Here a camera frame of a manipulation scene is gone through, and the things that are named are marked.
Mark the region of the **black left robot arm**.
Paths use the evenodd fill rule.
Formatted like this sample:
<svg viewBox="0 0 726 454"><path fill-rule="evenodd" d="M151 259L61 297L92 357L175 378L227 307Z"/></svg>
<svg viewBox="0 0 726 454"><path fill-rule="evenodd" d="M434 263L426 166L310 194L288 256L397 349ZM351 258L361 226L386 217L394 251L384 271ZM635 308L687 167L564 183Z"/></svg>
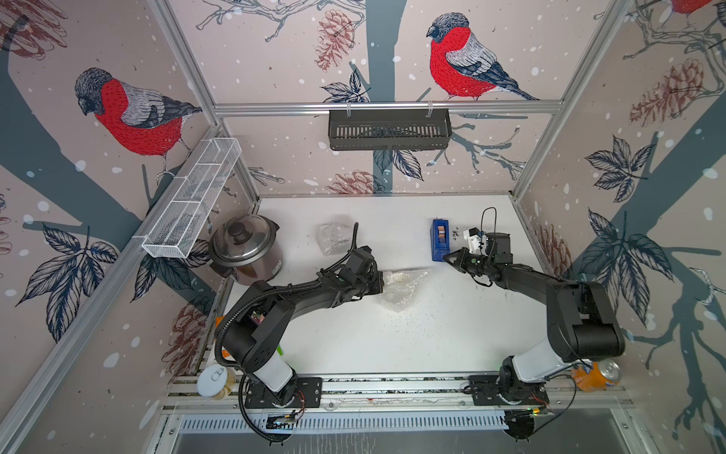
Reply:
<svg viewBox="0 0 726 454"><path fill-rule="evenodd" d="M383 291L383 274L368 246L357 247L302 284L272 286L257 281L224 316L215 331L218 364L262 382L289 399L297 374L277 348L290 322L317 310L337 308Z"/></svg>

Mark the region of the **bubble wrap sheet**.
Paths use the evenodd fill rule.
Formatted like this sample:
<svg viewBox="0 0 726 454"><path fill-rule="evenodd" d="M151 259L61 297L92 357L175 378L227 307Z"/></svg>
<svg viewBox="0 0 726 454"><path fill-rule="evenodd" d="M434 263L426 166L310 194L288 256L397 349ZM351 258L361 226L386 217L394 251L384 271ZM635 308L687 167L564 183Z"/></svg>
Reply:
<svg viewBox="0 0 726 454"><path fill-rule="evenodd" d="M378 302L384 308L402 312L416 302L417 291L430 270L409 269L383 272L383 291Z"/></svg>
<svg viewBox="0 0 726 454"><path fill-rule="evenodd" d="M316 228L316 241L325 257L343 255L353 244L354 222L348 216L329 219Z"/></svg>

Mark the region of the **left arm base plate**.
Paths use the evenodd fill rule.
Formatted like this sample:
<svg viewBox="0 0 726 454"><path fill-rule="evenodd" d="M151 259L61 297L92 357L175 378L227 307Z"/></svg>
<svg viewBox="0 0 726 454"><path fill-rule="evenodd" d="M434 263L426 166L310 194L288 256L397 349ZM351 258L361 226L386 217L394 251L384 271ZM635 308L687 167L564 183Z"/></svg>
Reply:
<svg viewBox="0 0 726 454"><path fill-rule="evenodd" d="M317 409L321 405L323 379L295 376L281 391L273 392L262 381L247 378L242 393L246 409Z"/></svg>

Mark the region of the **blue tape dispenser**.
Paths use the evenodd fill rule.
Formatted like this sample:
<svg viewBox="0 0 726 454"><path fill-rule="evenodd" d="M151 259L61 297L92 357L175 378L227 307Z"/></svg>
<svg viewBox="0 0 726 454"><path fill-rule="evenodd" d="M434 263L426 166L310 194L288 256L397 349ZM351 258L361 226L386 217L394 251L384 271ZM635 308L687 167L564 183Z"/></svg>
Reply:
<svg viewBox="0 0 726 454"><path fill-rule="evenodd" d="M451 253L449 231L449 222L446 219L432 221L430 229L431 257L435 262L444 262L444 257Z"/></svg>

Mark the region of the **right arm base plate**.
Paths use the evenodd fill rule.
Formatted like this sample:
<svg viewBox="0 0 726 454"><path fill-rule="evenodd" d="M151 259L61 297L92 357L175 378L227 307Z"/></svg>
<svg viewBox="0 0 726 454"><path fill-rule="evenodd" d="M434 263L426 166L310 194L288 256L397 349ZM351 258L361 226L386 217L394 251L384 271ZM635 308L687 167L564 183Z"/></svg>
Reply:
<svg viewBox="0 0 726 454"><path fill-rule="evenodd" d="M518 378L501 378L499 375L469 376L461 389L472 397L474 405L542 407L549 404L544 383L525 383Z"/></svg>

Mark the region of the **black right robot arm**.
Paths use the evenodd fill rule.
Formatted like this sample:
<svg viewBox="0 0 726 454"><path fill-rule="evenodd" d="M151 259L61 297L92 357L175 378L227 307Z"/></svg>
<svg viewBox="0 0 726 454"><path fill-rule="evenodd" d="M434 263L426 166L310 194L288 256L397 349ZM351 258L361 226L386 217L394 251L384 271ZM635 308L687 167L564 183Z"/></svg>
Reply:
<svg viewBox="0 0 726 454"><path fill-rule="evenodd" d="M622 330L603 285L563 279L516 264L508 234L485 236L484 245L449 253L444 262L474 279L487 277L487 287L523 294L546 308L546 339L503 361L497 378L499 395L522 400L572 365L624 353Z"/></svg>

